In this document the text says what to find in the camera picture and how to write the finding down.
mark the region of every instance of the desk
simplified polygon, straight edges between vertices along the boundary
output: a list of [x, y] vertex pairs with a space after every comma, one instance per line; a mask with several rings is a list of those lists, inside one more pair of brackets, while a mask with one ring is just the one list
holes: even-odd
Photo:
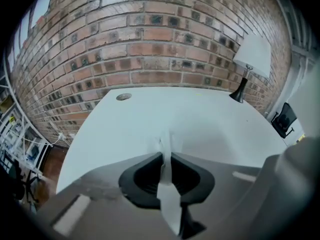
[[[120, 94], [131, 98], [117, 100]], [[171, 131], [181, 153], [240, 166], [262, 167], [286, 145], [271, 124], [229, 92], [182, 87], [111, 90], [76, 134], [64, 159], [56, 192], [100, 166], [159, 151]]]

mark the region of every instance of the white paper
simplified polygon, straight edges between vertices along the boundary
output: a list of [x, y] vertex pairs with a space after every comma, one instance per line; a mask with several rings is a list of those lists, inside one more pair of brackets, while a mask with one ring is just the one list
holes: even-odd
[[90, 203], [90, 197], [81, 194], [65, 214], [53, 225], [54, 230], [68, 237]]
[[28, 29], [29, 29], [29, 19], [30, 19], [30, 10], [24, 15], [21, 21], [21, 30], [20, 30], [20, 45], [23, 47], [24, 42], [28, 38]]
[[9, 53], [9, 56], [8, 56], [8, 62], [9, 62], [10, 72], [12, 72], [12, 70], [14, 68], [14, 64], [15, 64], [14, 51], [12, 48], [11, 48], [11, 52]]
[[20, 26], [16, 30], [14, 34], [14, 59], [16, 60], [19, 53], [20, 53], [20, 45], [19, 45], [19, 32], [20, 32]]
[[171, 230], [178, 235], [181, 227], [182, 208], [181, 196], [172, 183], [172, 134], [167, 131], [160, 138], [160, 148], [163, 154], [160, 182], [156, 197], [160, 200], [161, 213]]
[[37, 0], [36, 5], [34, 8], [32, 21], [31, 21], [31, 28], [33, 28], [37, 21], [40, 19], [41, 16], [43, 16], [49, 8], [50, 0]]

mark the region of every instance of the table lamp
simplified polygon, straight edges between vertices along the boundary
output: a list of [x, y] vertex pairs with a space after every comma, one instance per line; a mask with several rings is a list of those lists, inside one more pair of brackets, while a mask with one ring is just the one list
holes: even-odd
[[234, 63], [246, 69], [237, 90], [229, 96], [243, 103], [243, 95], [249, 72], [269, 78], [271, 66], [271, 47], [267, 39], [255, 34], [247, 35], [233, 58]]

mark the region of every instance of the shelf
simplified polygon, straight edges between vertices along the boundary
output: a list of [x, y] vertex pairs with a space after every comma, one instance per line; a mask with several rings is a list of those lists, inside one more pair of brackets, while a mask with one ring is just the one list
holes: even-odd
[[35, 168], [39, 168], [40, 167], [40, 164], [42, 162], [42, 159], [43, 159], [43, 156], [46, 152], [46, 141], [44, 139], [41, 139], [41, 138], [34, 138], [32, 141], [34, 142], [37, 142], [37, 143], [40, 143], [40, 144], [37, 144], [37, 143], [31, 143], [29, 148], [27, 149], [27, 151], [25, 152], [25, 155], [28, 156], [28, 155], [31, 155], [31, 149], [34, 147], [34, 146], [37, 146], [38, 147], [38, 150], [39, 150], [39, 153], [36, 155], [36, 158], [33, 160], [33, 162], [30, 164], [32, 164]]
[[32, 170], [33, 172], [37, 173], [37, 174], [41, 174], [41, 172], [37, 169], [37, 168], [30, 168], [30, 163], [28, 163], [27, 161], [22, 160], [21, 158], [17, 157], [16, 155], [14, 155], [11, 150], [9, 150], [7, 147], [3, 146], [2, 147], [9, 155], [11, 155], [15, 160], [17, 160], [19, 162], [19, 164], [25, 166], [26, 168], [29, 168], [30, 170]]
[[39, 158], [40, 158], [40, 156], [41, 156], [41, 154], [42, 154], [42, 157], [43, 157], [43, 149], [46, 147], [46, 141], [45, 140], [43, 140], [43, 139], [40, 139], [40, 141], [39, 141], [39, 143], [41, 143], [41, 144], [37, 144], [38, 145], [38, 149], [39, 149], [39, 153], [38, 153], [38, 155], [36, 156], [36, 158], [35, 158], [35, 160], [34, 160], [34, 162], [33, 162], [33, 165], [35, 166], [35, 167], [39, 167], [39, 166], [37, 166], [37, 162], [38, 162], [38, 160], [39, 160]]
[[23, 141], [22, 138], [24, 138], [25, 134], [26, 134], [26, 130], [29, 128], [29, 124], [27, 123], [23, 130], [21, 130], [20, 134], [19, 134], [19, 137], [17, 138], [17, 140], [15, 141], [14, 143], [14, 149], [16, 150], [17, 147], [20, 145], [20, 142]]
[[15, 106], [16, 104], [13, 103], [11, 105], [11, 107], [9, 107], [3, 114], [2, 114], [2, 117], [1, 117], [1, 120], [3, 121], [3, 118], [6, 118], [7, 114], [12, 110], [12, 108]]

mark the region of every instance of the black lamp base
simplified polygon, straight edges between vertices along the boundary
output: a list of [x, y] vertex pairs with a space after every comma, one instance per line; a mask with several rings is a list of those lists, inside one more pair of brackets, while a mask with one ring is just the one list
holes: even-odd
[[244, 96], [244, 91], [245, 91], [247, 82], [248, 82], [248, 79], [243, 77], [238, 89], [236, 89], [233, 93], [229, 94], [229, 96], [235, 101], [239, 103], [243, 103], [244, 102], [243, 96]]

